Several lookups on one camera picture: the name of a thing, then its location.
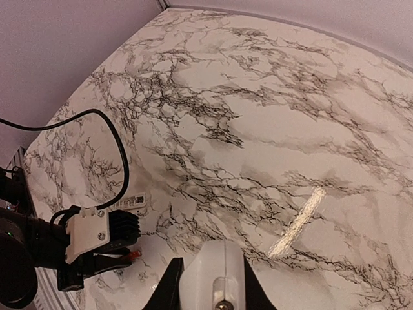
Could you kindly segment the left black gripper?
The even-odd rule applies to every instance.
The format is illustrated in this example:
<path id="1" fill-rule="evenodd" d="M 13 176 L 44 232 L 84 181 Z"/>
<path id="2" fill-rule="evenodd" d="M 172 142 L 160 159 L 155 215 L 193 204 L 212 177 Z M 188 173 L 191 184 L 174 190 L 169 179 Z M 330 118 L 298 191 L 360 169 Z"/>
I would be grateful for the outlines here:
<path id="1" fill-rule="evenodd" d="M 131 266 L 131 254 L 130 249 L 123 247 L 115 250 L 114 254 L 87 252 L 71 264 L 63 262 L 57 269 L 57 288 L 62 292 L 82 290 L 85 278 Z"/>

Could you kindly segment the white remote control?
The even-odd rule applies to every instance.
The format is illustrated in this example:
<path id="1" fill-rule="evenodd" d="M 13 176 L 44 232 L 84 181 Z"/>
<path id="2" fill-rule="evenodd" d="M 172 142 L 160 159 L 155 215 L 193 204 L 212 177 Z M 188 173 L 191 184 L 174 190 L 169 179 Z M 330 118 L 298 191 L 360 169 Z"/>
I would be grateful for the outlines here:
<path id="1" fill-rule="evenodd" d="M 182 309 L 247 308 L 247 282 L 253 277 L 244 254 L 233 241 L 205 243 L 179 280 Z"/>

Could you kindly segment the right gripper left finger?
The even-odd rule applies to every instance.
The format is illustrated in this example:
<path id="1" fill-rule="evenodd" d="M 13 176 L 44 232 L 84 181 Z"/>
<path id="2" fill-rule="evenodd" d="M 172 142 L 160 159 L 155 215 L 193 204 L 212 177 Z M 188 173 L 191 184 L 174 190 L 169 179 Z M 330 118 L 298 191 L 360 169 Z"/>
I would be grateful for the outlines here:
<path id="1" fill-rule="evenodd" d="M 180 309 L 179 281 L 183 270 L 183 259 L 173 258 L 151 297 L 151 309 Z"/>

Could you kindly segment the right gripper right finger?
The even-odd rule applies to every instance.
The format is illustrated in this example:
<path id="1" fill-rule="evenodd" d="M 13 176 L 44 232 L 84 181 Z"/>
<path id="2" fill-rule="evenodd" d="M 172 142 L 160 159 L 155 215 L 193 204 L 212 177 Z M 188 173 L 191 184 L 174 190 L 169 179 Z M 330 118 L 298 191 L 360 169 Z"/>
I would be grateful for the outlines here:
<path id="1" fill-rule="evenodd" d="M 268 299 L 264 289 L 252 270 L 248 260 L 244 258 L 245 270 L 245 309 L 246 310 L 276 310 Z"/>

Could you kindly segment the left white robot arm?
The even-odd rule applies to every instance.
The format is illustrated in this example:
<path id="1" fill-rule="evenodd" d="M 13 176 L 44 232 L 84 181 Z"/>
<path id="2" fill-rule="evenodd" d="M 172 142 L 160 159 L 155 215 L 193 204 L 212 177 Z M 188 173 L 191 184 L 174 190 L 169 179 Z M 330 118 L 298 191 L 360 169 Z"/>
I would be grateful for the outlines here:
<path id="1" fill-rule="evenodd" d="M 1 304 L 22 309 L 34 299 L 36 268 L 57 272 L 59 291 L 78 291 L 84 281 L 132 265 L 129 246 L 140 235 L 139 220 L 124 210 L 82 209 L 58 213 L 59 221 L 32 216 L 34 204 L 20 167 L 1 169 Z"/>

